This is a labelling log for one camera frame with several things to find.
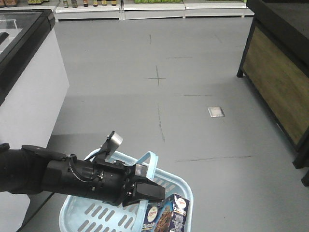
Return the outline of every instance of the cable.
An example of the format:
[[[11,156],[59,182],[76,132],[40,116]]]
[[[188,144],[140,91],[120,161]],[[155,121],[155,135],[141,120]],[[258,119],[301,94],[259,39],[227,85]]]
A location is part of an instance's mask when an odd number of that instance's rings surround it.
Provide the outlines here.
[[[102,150],[102,151],[100,150],[100,151],[96,152],[95,154],[92,154],[91,156],[89,156],[89,157],[86,158],[85,160],[91,160],[93,157],[98,156],[98,155],[100,155],[100,154],[102,154],[102,153],[104,153],[104,152],[109,153],[110,150],[108,150],[108,149],[105,149],[105,150]]]

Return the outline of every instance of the black robotic arm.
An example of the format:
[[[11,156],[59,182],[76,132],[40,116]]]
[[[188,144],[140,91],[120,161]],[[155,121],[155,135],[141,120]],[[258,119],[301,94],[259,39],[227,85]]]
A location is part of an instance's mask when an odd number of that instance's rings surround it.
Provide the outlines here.
[[[8,143],[1,144],[0,192],[50,191],[123,206],[163,200],[165,189],[146,178],[146,166],[106,161],[121,142],[113,131],[100,150],[86,160],[32,145],[13,150]]]

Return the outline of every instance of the shelf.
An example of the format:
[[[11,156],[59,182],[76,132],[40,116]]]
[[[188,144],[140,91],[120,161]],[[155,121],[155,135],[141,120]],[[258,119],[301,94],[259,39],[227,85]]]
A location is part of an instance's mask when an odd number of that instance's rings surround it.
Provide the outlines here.
[[[185,16],[246,16],[254,15],[241,1],[183,0]]]
[[[185,5],[175,3],[134,3],[124,1],[123,19],[184,17]]]
[[[1,10],[29,10],[29,9],[51,9],[55,12],[56,7],[59,5],[59,1],[44,2],[42,5],[28,5],[26,1],[18,3],[16,7],[3,7]]]
[[[77,8],[72,8],[70,3],[69,8],[65,8],[61,3],[56,8],[56,19],[120,18],[119,2],[117,2],[116,6],[112,6],[110,2],[108,2],[109,4],[107,6],[102,6],[99,1],[97,7],[91,5],[92,1],[89,1],[88,7],[84,7],[82,1],[78,1],[77,3]]]

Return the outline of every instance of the bottle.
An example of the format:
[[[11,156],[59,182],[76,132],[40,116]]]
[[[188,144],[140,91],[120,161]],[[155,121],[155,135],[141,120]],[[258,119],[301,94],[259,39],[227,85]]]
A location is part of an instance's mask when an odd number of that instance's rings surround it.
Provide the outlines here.
[[[77,0],[71,0],[71,4],[72,4],[73,8],[77,8],[78,7]]]
[[[63,0],[63,7],[68,8],[69,7],[69,2],[68,0]]]

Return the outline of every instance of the black counter frame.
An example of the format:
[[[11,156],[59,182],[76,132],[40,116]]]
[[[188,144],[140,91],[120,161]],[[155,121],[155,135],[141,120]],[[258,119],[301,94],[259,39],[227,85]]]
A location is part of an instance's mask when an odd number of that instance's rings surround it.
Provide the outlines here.
[[[55,25],[53,12],[48,9],[1,11],[9,14],[27,12],[41,12],[41,15],[17,44],[8,47],[10,51],[0,63],[0,106]]]

